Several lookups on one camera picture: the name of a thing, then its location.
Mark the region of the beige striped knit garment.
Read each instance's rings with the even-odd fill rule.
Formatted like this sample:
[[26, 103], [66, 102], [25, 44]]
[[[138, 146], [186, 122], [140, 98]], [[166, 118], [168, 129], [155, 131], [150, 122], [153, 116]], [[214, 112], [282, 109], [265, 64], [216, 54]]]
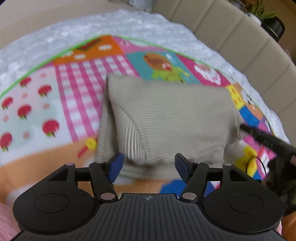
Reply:
[[244, 122], [223, 87], [109, 74], [96, 159], [124, 156], [122, 175], [177, 178], [175, 155], [220, 168]]

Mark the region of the colourful cartoon play mat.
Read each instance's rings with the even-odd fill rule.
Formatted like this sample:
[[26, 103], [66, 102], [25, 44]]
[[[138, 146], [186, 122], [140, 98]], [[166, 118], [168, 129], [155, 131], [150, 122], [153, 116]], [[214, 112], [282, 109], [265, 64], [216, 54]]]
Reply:
[[12, 205], [65, 162], [94, 161], [109, 73], [225, 88], [247, 124], [286, 139], [281, 121], [244, 77], [210, 63], [202, 46], [198, 53], [104, 35], [40, 61], [1, 94], [1, 202]]

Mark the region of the pink fluffy sleeve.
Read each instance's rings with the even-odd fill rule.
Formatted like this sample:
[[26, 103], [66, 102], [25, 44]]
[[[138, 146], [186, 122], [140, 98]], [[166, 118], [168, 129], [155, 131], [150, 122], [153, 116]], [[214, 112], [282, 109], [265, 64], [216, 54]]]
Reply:
[[1, 203], [0, 206], [0, 238], [1, 241], [7, 241], [14, 238], [20, 229], [13, 216], [12, 209], [7, 205]]

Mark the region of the potted green plant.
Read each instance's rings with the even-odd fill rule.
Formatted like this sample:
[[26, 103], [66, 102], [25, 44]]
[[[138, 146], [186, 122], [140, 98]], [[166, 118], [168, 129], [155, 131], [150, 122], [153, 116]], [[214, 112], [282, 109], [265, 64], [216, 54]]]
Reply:
[[245, 1], [244, 5], [248, 15], [255, 16], [260, 21], [261, 27], [278, 42], [285, 32], [285, 25], [276, 14], [266, 12], [263, 1]]

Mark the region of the beige padded headboard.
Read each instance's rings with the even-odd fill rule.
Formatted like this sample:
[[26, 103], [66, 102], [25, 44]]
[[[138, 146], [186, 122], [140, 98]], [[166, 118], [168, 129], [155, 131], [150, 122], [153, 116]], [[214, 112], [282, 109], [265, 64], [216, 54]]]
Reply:
[[247, 76], [285, 128], [295, 128], [295, 65], [281, 46], [227, 1], [157, 1], [152, 11], [188, 27]]

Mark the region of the white quilted mattress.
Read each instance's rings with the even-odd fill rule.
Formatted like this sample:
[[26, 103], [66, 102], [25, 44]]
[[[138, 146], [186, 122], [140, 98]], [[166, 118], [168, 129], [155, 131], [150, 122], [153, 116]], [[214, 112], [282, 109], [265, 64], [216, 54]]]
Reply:
[[24, 35], [1, 49], [1, 92], [56, 54], [106, 34], [166, 47], [224, 71], [262, 108], [278, 137], [291, 143], [295, 141], [295, 128], [284, 127], [280, 117], [265, 103], [244, 73], [195, 37], [187, 27], [172, 23], [159, 14], [121, 9], [62, 21]]

